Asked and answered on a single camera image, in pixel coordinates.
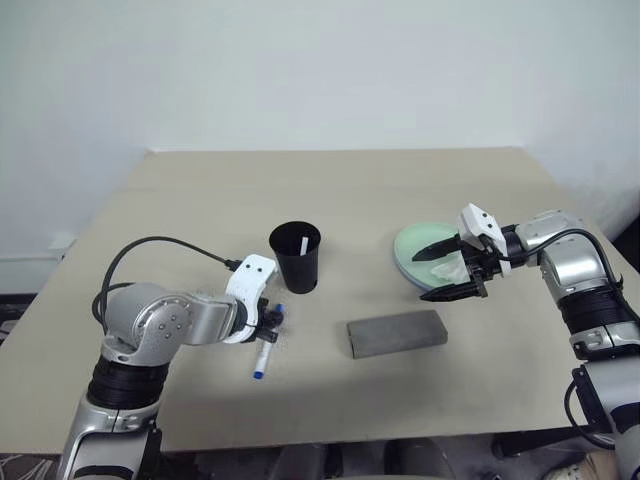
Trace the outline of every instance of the table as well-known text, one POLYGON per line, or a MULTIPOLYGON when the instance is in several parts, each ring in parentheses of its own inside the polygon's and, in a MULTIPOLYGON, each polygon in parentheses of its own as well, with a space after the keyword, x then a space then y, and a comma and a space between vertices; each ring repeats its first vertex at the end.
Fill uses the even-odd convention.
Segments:
MULTIPOLYGON (((61 451, 99 355, 90 302, 122 246, 164 234, 225 257, 271 255, 270 231, 292 219, 322 232, 318 287, 298 296, 270 286, 288 315, 262 381, 251 378, 256 344, 180 350, 159 417, 164 450, 568 425, 562 398, 578 362, 537 269, 494 279, 488 299, 427 304, 393 263, 401 228, 454 222, 469 201, 503 225, 552 208, 580 213, 516 148, 147 155, 0 348, 0 451, 61 451), (351 358, 348 321, 429 308, 448 344, 351 358)), ((637 273, 587 223, 637 309, 637 273)), ((221 293, 228 278, 205 257, 149 244, 125 258, 114 281, 221 293)))

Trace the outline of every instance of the marker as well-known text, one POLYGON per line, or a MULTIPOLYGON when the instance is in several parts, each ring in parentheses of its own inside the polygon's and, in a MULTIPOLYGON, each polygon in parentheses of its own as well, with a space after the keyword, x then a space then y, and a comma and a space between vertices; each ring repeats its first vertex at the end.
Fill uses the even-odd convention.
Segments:
MULTIPOLYGON (((276 305, 276 311, 284 312, 284 305, 279 303, 276 305)), ((262 342, 262 349, 258 354, 258 360, 256 360, 256 368, 253 369, 253 378, 256 380, 260 380, 264 377, 264 372, 267 368, 267 360, 269 360, 269 354, 271 353, 271 349, 273 348, 273 343, 270 342, 262 342)))

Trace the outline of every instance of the black cable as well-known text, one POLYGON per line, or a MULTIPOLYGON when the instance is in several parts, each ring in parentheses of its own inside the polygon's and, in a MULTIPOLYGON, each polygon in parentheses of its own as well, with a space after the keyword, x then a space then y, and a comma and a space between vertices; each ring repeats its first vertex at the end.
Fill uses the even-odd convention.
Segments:
MULTIPOLYGON (((124 283, 116 283, 115 285, 109 286, 109 292, 112 290, 116 290, 118 288, 124 288, 133 285, 135 282, 124 282, 124 283)), ((102 325, 102 321, 100 320, 100 294, 102 292, 96 293, 96 296, 93 297, 93 301, 91 302, 91 314, 93 318, 95 318, 100 325, 102 325)))
POLYGON ((133 248, 137 247, 138 245, 141 245, 143 243, 158 242, 158 241, 175 243, 183 247, 189 248, 195 252, 201 253, 206 257, 209 257, 213 260, 216 260, 217 262, 224 264, 227 268, 229 268, 232 271, 235 271, 240 265, 240 263, 242 263, 240 260, 224 259, 214 253, 208 252, 200 247, 197 247, 195 245, 192 245, 182 240, 178 240, 177 238, 173 238, 173 237, 166 237, 166 236, 143 237, 131 242, 130 244, 125 246, 122 250, 120 250, 120 252, 118 252, 118 254, 113 258, 113 260, 111 260, 111 263, 109 264, 109 268, 107 268, 107 271, 104 275, 104 279, 102 280, 102 287, 100 288, 100 294, 99 294, 100 300, 98 301, 98 304, 97 304, 97 308, 98 308, 97 311, 98 311, 98 321, 102 324, 102 330, 104 331, 104 333, 107 333, 107 326, 104 321, 107 313, 107 295, 109 293, 111 277, 113 277, 113 274, 116 270, 116 267, 118 266, 118 263, 120 263, 120 260, 122 260, 122 257, 124 257, 129 251, 131 251, 133 248))
POLYGON ((569 384, 569 387, 567 387, 567 391, 564 394, 564 411, 567 414, 569 423, 571 423, 571 426, 580 434, 580 436, 583 437, 590 444, 595 445, 596 447, 599 447, 599 448, 604 448, 605 450, 615 450, 615 446, 609 443, 602 442, 597 438, 592 437, 587 432, 585 432, 584 429, 580 425, 578 425, 576 420, 573 418, 573 414, 571 413, 570 401, 571 401, 571 394, 575 389, 576 389, 576 382, 571 382, 569 384))
POLYGON ((505 257, 504 255, 501 255, 500 251, 496 248, 493 241, 489 239, 489 242, 493 246, 493 249, 497 254, 498 260, 504 260, 507 262, 519 262, 533 255, 537 255, 542 250, 547 248, 549 245, 558 241, 562 237, 566 237, 567 235, 582 235, 583 237, 585 237, 587 240, 591 242, 591 244, 593 245, 593 248, 595 248, 596 253, 598 254, 598 258, 600 258, 600 262, 602 263, 605 274, 607 275, 607 280, 611 284, 611 288, 613 288, 614 295, 618 299, 618 302, 636 322, 640 323, 640 317, 631 308, 631 306, 627 303, 625 298, 622 296, 622 292, 620 291, 621 290, 620 286, 622 285, 622 279, 620 280, 619 283, 616 281, 616 277, 613 274, 613 270, 611 269, 611 265, 609 264, 609 259, 607 258, 607 255, 604 253, 604 249, 602 248, 602 245, 600 244, 598 239, 595 237, 595 235, 593 235, 591 232, 588 232, 581 228, 569 228, 567 230, 563 230, 559 233, 556 233, 555 235, 552 235, 547 240, 542 242, 540 245, 533 247, 531 250, 520 253, 518 255, 514 255, 513 257, 505 257))

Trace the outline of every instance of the black cup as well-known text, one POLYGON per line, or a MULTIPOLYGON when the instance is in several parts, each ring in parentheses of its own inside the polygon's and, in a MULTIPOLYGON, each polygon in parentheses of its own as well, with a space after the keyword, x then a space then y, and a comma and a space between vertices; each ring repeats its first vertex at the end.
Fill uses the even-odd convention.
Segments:
POLYGON ((318 247, 320 232, 307 222, 288 222, 269 236, 269 245, 276 253, 280 274, 293 293, 309 293, 318 284, 318 247), (302 239, 307 237, 307 252, 300 255, 302 239))

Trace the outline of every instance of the gray sponge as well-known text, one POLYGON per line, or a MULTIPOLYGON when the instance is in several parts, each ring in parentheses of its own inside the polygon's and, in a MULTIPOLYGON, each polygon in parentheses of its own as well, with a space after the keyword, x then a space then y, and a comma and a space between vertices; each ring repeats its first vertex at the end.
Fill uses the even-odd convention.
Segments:
POLYGON ((447 329, 435 310, 355 320, 347 324, 353 358, 447 343, 447 329))

